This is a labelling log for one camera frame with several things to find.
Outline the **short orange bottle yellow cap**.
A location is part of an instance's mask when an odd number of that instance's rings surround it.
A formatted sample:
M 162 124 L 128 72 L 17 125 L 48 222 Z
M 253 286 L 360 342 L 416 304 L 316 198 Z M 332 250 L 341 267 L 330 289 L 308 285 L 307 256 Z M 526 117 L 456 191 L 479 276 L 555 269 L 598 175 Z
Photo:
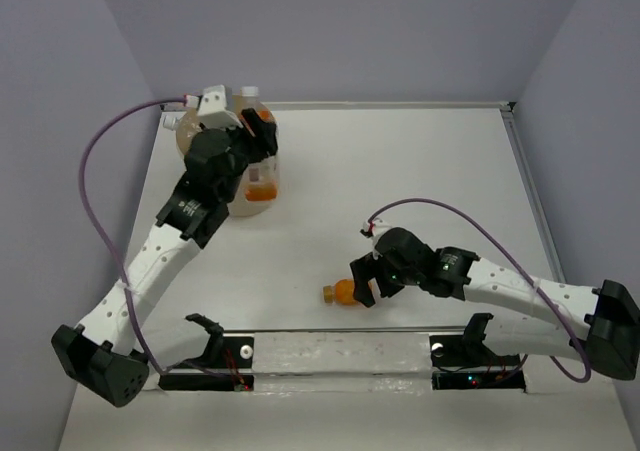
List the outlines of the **short orange bottle yellow cap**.
M 359 306 L 360 302 L 354 297 L 355 281 L 342 279 L 335 284 L 326 285 L 322 289 L 322 299 L 325 304 L 342 306 Z

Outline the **tall orange juice bottle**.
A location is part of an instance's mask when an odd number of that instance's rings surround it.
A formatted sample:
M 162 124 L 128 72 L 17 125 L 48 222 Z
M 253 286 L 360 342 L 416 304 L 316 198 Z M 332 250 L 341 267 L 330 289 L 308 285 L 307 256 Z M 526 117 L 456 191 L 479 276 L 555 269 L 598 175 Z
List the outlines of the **tall orange juice bottle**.
M 263 119 L 273 120 L 276 123 L 271 111 L 260 101 L 257 86 L 242 86 L 240 96 L 244 109 L 255 108 Z M 266 207 L 276 200 L 279 181 L 277 165 L 276 156 L 264 158 L 258 163 L 249 165 L 242 188 L 242 197 L 249 205 Z

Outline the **clear crushed plastic bottle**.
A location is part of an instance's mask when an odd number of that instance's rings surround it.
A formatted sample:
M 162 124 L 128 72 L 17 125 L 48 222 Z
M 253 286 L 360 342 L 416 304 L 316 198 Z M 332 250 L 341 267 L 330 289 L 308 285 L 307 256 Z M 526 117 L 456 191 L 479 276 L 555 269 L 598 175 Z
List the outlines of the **clear crushed plastic bottle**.
M 162 119 L 162 127 L 167 130 L 176 131 L 179 128 L 179 126 L 180 126 L 179 116 L 165 115 Z

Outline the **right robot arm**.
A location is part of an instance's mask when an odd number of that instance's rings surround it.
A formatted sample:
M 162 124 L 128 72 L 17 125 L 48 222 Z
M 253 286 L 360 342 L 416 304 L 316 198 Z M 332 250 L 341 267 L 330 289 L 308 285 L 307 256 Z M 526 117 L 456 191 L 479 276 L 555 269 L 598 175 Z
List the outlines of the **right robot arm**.
M 598 287 L 525 278 L 512 269 L 456 247 L 431 249 L 410 231 L 375 222 L 365 231 L 369 253 L 350 264 L 353 296 L 375 304 L 417 287 L 437 298 L 492 305 L 517 313 L 501 320 L 476 313 L 456 336 L 458 357 L 482 363 L 492 356 L 539 355 L 583 361 L 591 371 L 632 381 L 639 363 L 639 307 L 612 280 Z

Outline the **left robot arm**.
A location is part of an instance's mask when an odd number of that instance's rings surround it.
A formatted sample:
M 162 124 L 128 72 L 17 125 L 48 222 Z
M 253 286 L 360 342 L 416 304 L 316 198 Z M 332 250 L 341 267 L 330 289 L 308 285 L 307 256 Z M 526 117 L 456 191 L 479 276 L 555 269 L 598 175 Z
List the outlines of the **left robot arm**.
M 184 154 L 184 173 L 139 253 L 121 268 L 99 305 L 53 334 L 51 344 L 67 376 L 119 408 L 139 394 L 151 371 L 163 371 L 142 324 L 227 219 L 248 166 L 277 151 L 277 126 L 266 109 L 202 119 Z

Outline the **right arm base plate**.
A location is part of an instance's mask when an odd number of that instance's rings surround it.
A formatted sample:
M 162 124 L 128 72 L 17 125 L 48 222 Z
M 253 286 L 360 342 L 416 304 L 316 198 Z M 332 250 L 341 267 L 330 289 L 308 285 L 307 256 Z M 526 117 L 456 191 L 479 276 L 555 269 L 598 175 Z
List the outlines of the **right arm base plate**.
M 496 354 L 485 345 L 493 320 L 491 313 L 476 313 L 462 332 L 429 338 L 434 390 L 526 390 L 523 358 Z

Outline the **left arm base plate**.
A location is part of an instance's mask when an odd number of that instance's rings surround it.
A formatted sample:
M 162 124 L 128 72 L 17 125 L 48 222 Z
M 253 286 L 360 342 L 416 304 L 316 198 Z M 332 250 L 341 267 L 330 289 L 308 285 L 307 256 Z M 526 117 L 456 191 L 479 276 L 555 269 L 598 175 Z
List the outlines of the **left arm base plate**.
M 251 392 L 255 336 L 226 332 L 217 322 L 192 313 L 181 336 L 161 351 L 166 374 L 158 378 L 163 391 Z

